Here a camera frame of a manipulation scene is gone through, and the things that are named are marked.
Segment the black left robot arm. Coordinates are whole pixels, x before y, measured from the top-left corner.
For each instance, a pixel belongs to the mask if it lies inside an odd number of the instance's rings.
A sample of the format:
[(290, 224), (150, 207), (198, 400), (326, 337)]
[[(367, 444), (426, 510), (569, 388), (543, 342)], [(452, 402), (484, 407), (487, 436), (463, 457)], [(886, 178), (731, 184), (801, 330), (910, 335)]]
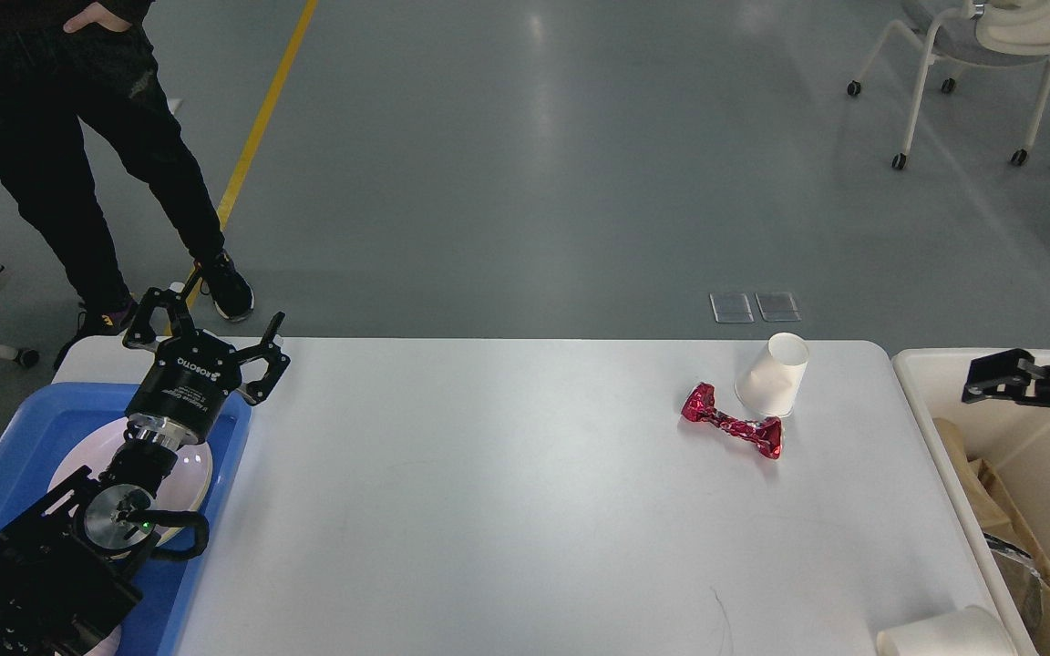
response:
[(141, 602), (134, 580), (146, 563), (203, 555), (209, 520), (171, 510), (161, 487), (180, 451), (207, 441), (230, 395), (258, 405), (280, 382), (281, 323), (276, 313), (259, 342), (233, 347), (193, 324), (182, 293), (146, 291), (122, 344), (153, 362), (117, 452), (98, 474), (79, 466), (0, 528), (0, 655), (85, 655)]

